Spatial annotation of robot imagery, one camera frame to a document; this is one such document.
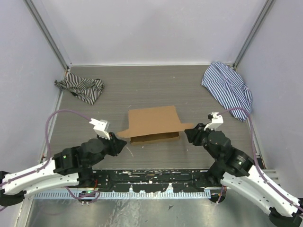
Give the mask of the brown cardboard box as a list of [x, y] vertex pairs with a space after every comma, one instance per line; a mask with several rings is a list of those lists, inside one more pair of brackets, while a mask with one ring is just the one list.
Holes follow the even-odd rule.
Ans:
[[180, 132], [193, 127], [193, 123], [181, 122], [174, 105], [160, 106], [129, 110], [128, 129], [117, 134], [135, 145], [178, 140]]

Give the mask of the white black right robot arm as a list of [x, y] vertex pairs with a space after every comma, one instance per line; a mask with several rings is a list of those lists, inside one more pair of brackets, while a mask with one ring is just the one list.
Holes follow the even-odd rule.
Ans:
[[298, 227], [303, 219], [302, 199], [292, 196], [258, 169], [254, 160], [235, 148], [222, 131], [199, 123], [186, 129], [188, 142], [202, 146], [214, 159], [207, 171], [212, 186], [226, 186], [258, 206], [276, 227]]

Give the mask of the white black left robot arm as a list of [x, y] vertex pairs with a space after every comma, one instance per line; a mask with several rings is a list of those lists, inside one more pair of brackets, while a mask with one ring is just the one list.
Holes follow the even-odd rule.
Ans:
[[0, 173], [0, 205], [13, 206], [26, 197], [58, 187], [91, 187], [95, 182], [93, 166], [106, 155], [117, 156], [127, 142], [114, 133], [109, 139], [96, 137], [79, 146], [65, 148], [49, 161], [29, 169]]

